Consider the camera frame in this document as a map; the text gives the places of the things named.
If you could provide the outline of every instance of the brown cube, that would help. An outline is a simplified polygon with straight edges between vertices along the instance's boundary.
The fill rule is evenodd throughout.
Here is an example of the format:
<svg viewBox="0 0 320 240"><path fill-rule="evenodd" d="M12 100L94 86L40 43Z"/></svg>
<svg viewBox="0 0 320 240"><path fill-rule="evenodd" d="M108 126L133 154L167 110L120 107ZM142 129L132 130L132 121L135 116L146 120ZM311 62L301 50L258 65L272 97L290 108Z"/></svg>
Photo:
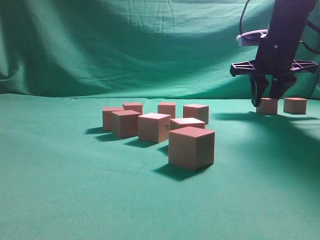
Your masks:
<svg viewBox="0 0 320 240"><path fill-rule="evenodd" d="M143 114L143 105L140 102L125 102L122 104L124 110L133 110Z"/></svg>
<svg viewBox="0 0 320 240"><path fill-rule="evenodd" d="M288 114L306 114L307 99L299 97L286 97L284 99L283 111Z"/></svg>
<svg viewBox="0 0 320 240"><path fill-rule="evenodd" d="M261 102L255 108L255 112L265 115L278 114L278 99L261 98Z"/></svg>
<svg viewBox="0 0 320 240"><path fill-rule="evenodd" d="M102 109L102 129L103 131L111 131L112 130L112 115L111 112L123 111L124 108L120 107L104 107Z"/></svg>
<svg viewBox="0 0 320 240"><path fill-rule="evenodd" d="M140 112L133 110L113 111L112 133L119 138L134 137L138 135L138 116Z"/></svg>
<svg viewBox="0 0 320 240"><path fill-rule="evenodd" d="M176 103L175 102L160 102L158 104L159 114L169 114L172 119L176 118Z"/></svg>
<svg viewBox="0 0 320 240"><path fill-rule="evenodd" d="M209 123L209 106L201 104L183 105L183 117L199 119L205 124Z"/></svg>
<svg viewBox="0 0 320 240"><path fill-rule="evenodd" d="M139 140L161 143L168 139L170 128L169 114L147 113L138 118Z"/></svg>
<svg viewBox="0 0 320 240"><path fill-rule="evenodd" d="M193 126L169 131L169 164L192 171L213 164L215 138L215 131Z"/></svg>
<svg viewBox="0 0 320 240"><path fill-rule="evenodd" d="M194 117L174 118L170 120L170 130L181 129L185 127L204 129L206 128L206 123Z"/></svg>

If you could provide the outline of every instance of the green fabric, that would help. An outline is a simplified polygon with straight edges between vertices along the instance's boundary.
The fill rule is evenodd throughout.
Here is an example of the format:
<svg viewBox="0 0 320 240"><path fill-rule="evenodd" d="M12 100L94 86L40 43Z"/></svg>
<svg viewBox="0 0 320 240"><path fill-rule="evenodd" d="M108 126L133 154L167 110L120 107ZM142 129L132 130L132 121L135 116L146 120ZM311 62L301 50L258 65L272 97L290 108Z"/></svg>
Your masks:
<svg viewBox="0 0 320 240"><path fill-rule="evenodd" d="M0 95L0 239L318 240L320 101L307 115L210 106L215 164L167 165L168 141L101 132L102 108L163 99Z"/></svg>
<svg viewBox="0 0 320 240"><path fill-rule="evenodd" d="M252 0L243 29L266 29L274 1ZM1 0L0 93L47 97L248 99L231 63L257 47L236 42L245 0ZM320 25L319 6L309 18ZM303 40L320 49L320 35ZM297 59L316 56L302 46ZM320 99L318 74L286 96Z"/></svg>

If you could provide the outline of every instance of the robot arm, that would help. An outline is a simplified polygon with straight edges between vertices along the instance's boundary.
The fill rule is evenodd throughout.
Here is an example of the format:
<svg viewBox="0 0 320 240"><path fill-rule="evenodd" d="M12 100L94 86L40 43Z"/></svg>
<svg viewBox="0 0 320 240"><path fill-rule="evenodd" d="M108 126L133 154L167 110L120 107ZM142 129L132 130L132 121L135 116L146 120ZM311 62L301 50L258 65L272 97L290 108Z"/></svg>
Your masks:
<svg viewBox="0 0 320 240"><path fill-rule="evenodd" d="M266 75L272 75L269 97L279 99L296 83L295 73L317 71L315 62L295 60L309 13L317 1L275 0L268 30L246 32L237 37L240 46L258 45L255 60L233 63L230 68L233 77L250 75L255 107L269 85Z"/></svg>

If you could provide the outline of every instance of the table surface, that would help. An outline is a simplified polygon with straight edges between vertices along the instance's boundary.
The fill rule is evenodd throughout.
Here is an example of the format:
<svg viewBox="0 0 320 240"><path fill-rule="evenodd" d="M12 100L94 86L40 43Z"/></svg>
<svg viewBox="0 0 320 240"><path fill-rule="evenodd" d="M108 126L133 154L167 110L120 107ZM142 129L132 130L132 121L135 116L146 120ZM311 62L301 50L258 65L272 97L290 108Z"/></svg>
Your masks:
<svg viewBox="0 0 320 240"><path fill-rule="evenodd" d="M168 165L168 141L102 131L103 107L210 107L215 163ZM306 115L250 100L0 95L0 239L318 240L320 101Z"/></svg>

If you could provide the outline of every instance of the cable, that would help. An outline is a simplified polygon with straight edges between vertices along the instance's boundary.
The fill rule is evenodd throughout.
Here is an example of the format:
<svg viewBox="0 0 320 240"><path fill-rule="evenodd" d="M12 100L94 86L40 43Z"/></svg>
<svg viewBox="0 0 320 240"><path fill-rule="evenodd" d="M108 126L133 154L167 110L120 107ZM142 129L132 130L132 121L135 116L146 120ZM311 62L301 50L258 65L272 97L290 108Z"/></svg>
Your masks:
<svg viewBox="0 0 320 240"><path fill-rule="evenodd" d="M310 22L309 20L306 21L306 25L309 26L310 28L312 28L313 30L315 30L316 32L318 32L320 34L320 27L314 25L312 22Z"/></svg>
<svg viewBox="0 0 320 240"><path fill-rule="evenodd" d="M239 22L240 34L243 34L243 31L242 31L242 20L244 18L244 15L245 15L245 12L246 12L246 9L247 9L247 6L248 6L249 2L250 2L250 0L246 1L245 5L244 5L244 8L243 8L243 11L242 11L242 14L241 14L241 17L240 17L240 22Z"/></svg>
<svg viewBox="0 0 320 240"><path fill-rule="evenodd" d="M320 54L320 51L316 51L316 50L312 49L306 42L300 41L300 44L302 44L310 52L312 52L314 54Z"/></svg>

